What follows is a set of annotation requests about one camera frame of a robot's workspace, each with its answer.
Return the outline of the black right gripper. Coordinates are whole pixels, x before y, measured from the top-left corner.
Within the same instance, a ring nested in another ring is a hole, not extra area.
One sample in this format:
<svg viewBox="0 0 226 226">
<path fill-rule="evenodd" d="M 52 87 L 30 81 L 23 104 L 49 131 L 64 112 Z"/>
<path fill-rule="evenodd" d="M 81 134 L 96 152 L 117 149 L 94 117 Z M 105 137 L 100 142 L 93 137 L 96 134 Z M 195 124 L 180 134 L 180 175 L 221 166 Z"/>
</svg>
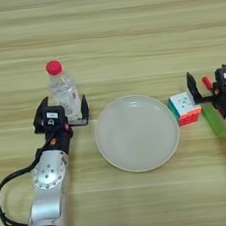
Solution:
<svg viewBox="0 0 226 226">
<path fill-rule="evenodd" d="M 186 75 L 187 89 L 193 96 L 194 102 L 201 103 L 212 103 L 214 109 L 220 112 L 221 116 L 226 117 L 226 88 L 218 89 L 215 88 L 211 91 L 210 95 L 202 96 L 196 87 L 196 81 L 193 75 L 187 73 Z"/>
</svg>

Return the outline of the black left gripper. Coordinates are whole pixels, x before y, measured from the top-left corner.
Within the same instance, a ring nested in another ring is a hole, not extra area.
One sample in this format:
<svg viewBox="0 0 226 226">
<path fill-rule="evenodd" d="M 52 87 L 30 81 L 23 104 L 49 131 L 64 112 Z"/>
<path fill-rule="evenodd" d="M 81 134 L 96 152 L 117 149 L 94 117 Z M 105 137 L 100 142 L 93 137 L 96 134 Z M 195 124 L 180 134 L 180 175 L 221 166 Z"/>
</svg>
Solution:
<svg viewBox="0 0 226 226">
<path fill-rule="evenodd" d="M 82 95 L 81 99 L 81 111 L 82 119 L 73 120 L 70 124 L 64 123 L 63 126 L 43 126 L 43 114 L 42 111 L 48 104 L 48 97 L 43 98 L 35 112 L 34 117 L 34 130 L 36 134 L 44 134 L 45 144 L 42 148 L 38 148 L 36 153 L 42 155 L 44 151 L 60 150 L 65 154 L 69 153 L 70 141 L 73 137 L 73 128 L 80 126 L 87 126 L 89 122 L 89 106 L 85 95 Z"/>
</svg>

